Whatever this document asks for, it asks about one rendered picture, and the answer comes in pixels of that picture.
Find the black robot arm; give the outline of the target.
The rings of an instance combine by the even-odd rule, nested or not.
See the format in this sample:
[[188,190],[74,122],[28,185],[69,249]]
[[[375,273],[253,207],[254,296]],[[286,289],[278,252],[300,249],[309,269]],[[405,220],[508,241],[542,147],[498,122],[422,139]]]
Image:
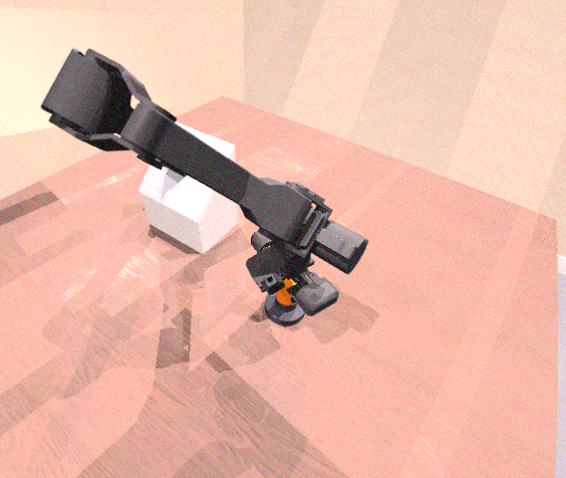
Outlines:
[[[135,109],[132,96],[139,101]],[[152,167],[188,175],[238,204],[257,232],[277,246],[245,263],[261,293],[273,295],[295,277],[279,245],[303,258],[311,249],[347,275],[367,249],[369,239],[329,219],[333,209],[326,199],[297,181],[258,177],[218,152],[177,124],[122,64],[95,50],[84,55],[72,49],[40,107],[52,114],[50,123],[77,140],[105,152],[132,150]]]

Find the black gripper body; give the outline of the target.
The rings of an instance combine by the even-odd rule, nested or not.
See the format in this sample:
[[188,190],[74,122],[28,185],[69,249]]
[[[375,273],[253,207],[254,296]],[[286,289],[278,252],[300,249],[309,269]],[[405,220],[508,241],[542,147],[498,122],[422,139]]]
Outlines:
[[[276,246],[275,242],[257,231],[251,236],[251,245],[257,253],[262,251],[263,248],[272,247],[273,244]],[[296,301],[307,316],[313,317],[337,303],[339,291],[327,278],[320,278],[315,272],[308,270],[315,263],[315,260],[311,257],[311,249],[306,258],[281,245],[278,249],[283,255],[287,255],[289,261],[293,262],[295,277],[292,278],[292,281],[297,283],[295,289],[298,291]]]

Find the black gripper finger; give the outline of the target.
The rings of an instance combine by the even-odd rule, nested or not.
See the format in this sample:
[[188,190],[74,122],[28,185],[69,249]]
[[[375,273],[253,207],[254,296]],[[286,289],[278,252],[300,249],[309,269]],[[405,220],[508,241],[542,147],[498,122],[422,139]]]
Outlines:
[[296,301],[296,294],[298,293],[298,291],[295,289],[295,285],[286,289],[286,291],[289,293],[289,295],[291,296],[291,303],[295,303]]

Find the orange knob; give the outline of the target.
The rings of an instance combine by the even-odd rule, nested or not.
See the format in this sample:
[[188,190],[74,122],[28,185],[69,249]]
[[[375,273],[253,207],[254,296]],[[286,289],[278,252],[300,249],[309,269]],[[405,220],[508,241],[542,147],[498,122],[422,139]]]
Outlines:
[[280,291],[277,292],[277,300],[283,304],[283,305],[292,305],[291,303],[291,296],[289,295],[289,293],[286,291],[286,289],[296,285],[297,283],[294,283],[292,281],[292,279],[287,280],[287,278],[284,280],[284,284],[285,287],[283,289],[281,289]]

